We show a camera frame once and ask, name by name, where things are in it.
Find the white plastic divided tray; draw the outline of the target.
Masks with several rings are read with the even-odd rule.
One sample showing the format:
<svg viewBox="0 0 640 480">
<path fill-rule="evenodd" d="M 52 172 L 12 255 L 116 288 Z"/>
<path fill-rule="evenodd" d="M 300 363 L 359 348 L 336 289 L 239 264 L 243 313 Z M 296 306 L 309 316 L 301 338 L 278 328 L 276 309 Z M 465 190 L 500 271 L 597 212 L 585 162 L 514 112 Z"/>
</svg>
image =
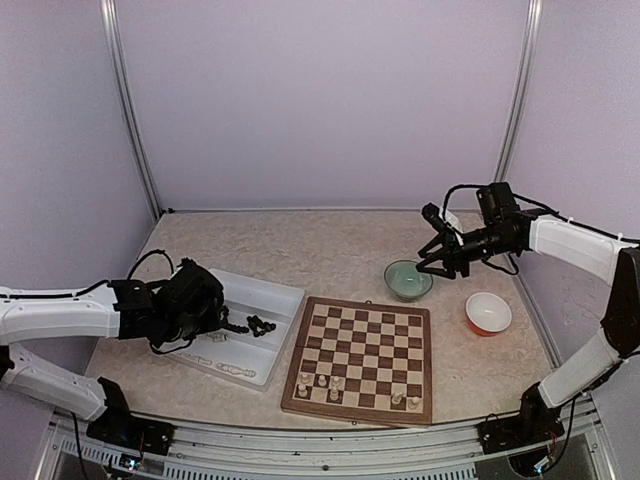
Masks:
<svg viewBox="0 0 640 480">
<path fill-rule="evenodd" d="M 210 333 L 200 335 L 189 348 L 171 353 L 168 357 L 225 381 L 264 392 L 271 383 L 288 338 L 294 330 L 296 317 L 304 303 L 305 291 L 214 268 L 210 272 L 224 287 L 224 304 L 230 310 L 229 321 L 232 324 L 245 326 L 247 316 L 257 315 L 264 321 L 275 323 L 277 328 L 261 337 L 254 337 L 251 333 L 238 334 L 219 330 L 217 332 L 225 333 L 228 337 L 226 342 L 221 343 L 213 342 L 208 337 Z M 173 348 L 182 343 L 170 343 L 164 348 Z M 205 357 L 212 361 L 212 365 L 190 362 L 182 354 Z M 254 378 L 229 375 L 216 368 L 218 363 L 252 369 L 257 375 Z"/>
</svg>

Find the wooden chess board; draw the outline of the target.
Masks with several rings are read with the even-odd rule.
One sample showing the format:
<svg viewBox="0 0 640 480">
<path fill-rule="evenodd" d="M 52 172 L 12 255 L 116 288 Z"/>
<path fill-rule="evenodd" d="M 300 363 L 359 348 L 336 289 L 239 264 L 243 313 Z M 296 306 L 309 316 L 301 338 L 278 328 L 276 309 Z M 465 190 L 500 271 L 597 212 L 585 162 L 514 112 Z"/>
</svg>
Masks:
<svg viewBox="0 0 640 480">
<path fill-rule="evenodd" d="M 318 377 L 327 378 L 319 387 Z M 333 376 L 342 378 L 337 402 Z M 308 396 L 298 396 L 306 384 Z M 404 398 L 391 405 L 393 392 Z M 411 410 L 410 397 L 421 399 Z M 431 323 L 426 309 L 312 296 L 301 317 L 280 406 L 283 411 L 384 426 L 433 422 Z"/>
</svg>

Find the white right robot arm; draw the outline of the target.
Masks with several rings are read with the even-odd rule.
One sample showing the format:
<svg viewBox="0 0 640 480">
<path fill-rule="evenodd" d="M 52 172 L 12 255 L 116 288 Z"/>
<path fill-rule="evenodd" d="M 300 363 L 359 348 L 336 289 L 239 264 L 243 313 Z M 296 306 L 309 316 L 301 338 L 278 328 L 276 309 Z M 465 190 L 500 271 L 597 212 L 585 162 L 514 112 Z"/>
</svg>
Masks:
<svg viewBox="0 0 640 480">
<path fill-rule="evenodd" d="M 447 279 L 468 277 L 475 261 L 488 263 L 495 255 L 531 251 L 570 264 L 610 288 L 596 334 L 523 393 L 517 414 L 479 424 L 482 450 L 492 454 L 563 435 L 562 408 L 598 388 L 638 354 L 639 243 L 566 218 L 538 201 L 522 208 L 523 196 L 506 182 L 471 188 L 483 227 L 462 232 L 444 206 L 424 206 L 421 215 L 437 234 L 419 251 L 418 271 Z"/>
</svg>

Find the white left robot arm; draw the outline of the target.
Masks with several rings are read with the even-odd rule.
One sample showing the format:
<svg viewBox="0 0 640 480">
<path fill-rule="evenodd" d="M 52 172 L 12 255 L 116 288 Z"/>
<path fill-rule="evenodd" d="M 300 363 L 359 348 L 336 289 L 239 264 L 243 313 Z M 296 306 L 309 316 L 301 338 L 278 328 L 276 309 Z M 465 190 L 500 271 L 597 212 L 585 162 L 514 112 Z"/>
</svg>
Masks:
<svg viewBox="0 0 640 480">
<path fill-rule="evenodd" d="M 79 292 L 1 292 L 1 387 L 66 409 L 121 445 L 140 434 L 118 384 L 84 377 L 44 360 L 29 340 L 99 337 L 145 339 L 155 351 L 219 328 L 223 287 L 205 274 L 146 284 L 103 281 Z"/>
</svg>

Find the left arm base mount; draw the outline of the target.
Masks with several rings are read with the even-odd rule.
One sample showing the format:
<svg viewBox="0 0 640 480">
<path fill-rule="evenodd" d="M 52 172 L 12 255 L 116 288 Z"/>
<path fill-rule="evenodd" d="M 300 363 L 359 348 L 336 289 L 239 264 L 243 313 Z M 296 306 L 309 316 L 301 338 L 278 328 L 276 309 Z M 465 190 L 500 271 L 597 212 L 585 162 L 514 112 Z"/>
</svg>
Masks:
<svg viewBox="0 0 640 480">
<path fill-rule="evenodd" d="M 107 409 L 87 427 L 87 436 L 108 444 L 166 456 L 175 427 L 168 422 L 134 416 L 129 412 Z"/>
</svg>

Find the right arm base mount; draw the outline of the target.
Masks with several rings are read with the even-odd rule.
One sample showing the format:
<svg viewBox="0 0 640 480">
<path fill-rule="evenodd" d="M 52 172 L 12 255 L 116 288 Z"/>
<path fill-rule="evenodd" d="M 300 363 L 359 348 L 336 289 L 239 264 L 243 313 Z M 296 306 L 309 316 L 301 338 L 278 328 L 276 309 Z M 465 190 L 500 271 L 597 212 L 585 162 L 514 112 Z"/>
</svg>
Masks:
<svg viewBox="0 0 640 480">
<path fill-rule="evenodd" d="M 482 451 L 488 455 L 561 437 L 565 429 L 555 416 L 527 419 L 518 414 L 480 422 L 477 432 Z"/>
</svg>

